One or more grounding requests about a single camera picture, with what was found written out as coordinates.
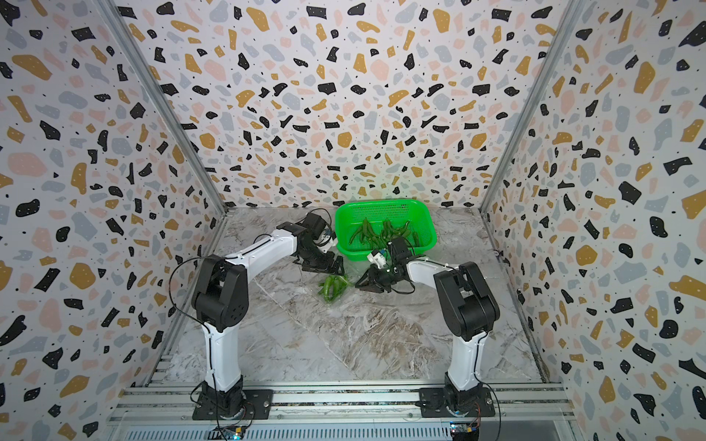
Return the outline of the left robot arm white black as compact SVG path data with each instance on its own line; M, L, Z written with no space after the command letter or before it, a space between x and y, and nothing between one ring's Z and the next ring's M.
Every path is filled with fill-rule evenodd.
M219 257L194 257L200 264L191 298L195 314L186 316L202 328L206 374L199 410L232 417L246 405L238 361L238 331L249 309L249 283L281 259L294 257L306 272L343 276L340 255L325 248L333 238L331 223L313 211L298 222L283 222L247 248Z

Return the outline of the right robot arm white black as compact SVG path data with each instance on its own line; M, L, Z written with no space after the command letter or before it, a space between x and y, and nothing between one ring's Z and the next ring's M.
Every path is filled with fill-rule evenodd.
M395 285L406 281L411 288L433 288L439 299L445 325L454 335L452 361L446 372L444 393L450 406L478 397L483 391L480 380L485 340L500 318L495 296L476 263L459 266L440 263L414 255L402 237L387 248L368 253L368 270L356 282L359 290L373 293L399 293Z

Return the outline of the green peppers bunch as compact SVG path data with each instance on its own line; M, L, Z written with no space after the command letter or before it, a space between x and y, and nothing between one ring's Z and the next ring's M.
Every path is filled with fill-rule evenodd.
M386 248L395 238L403 238L408 247L421 246L421 237L409 220L395 225L389 219L374 224L367 218L355 228L349 238L349 244L363 244L371 249L379 249Z

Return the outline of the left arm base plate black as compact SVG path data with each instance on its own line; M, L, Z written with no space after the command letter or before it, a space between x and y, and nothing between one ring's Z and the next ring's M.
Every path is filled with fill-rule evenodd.
M273 391L245 389L232 392L202 391L192 414L194 421L267 420L273 402Z

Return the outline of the green plastic mesh basket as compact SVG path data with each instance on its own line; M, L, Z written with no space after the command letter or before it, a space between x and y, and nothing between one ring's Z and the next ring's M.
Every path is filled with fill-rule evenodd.
M345 204L336 210L338 251L351 261L364 261L396 237L406 239L417 255L438 241L428 207L418 200L370 200Z

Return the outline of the clear container peppers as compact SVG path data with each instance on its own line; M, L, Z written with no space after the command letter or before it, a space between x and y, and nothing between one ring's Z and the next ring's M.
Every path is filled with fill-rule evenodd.
M337 301L352 284L347 276L329 275L319 284L317 295L326 303Z

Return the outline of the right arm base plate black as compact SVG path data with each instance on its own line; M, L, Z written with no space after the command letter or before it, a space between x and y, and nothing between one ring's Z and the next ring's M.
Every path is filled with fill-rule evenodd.
M489 387L479 385L469 391L457 391L452 385L422 388L416 406L423 418L476 418L496 415Z

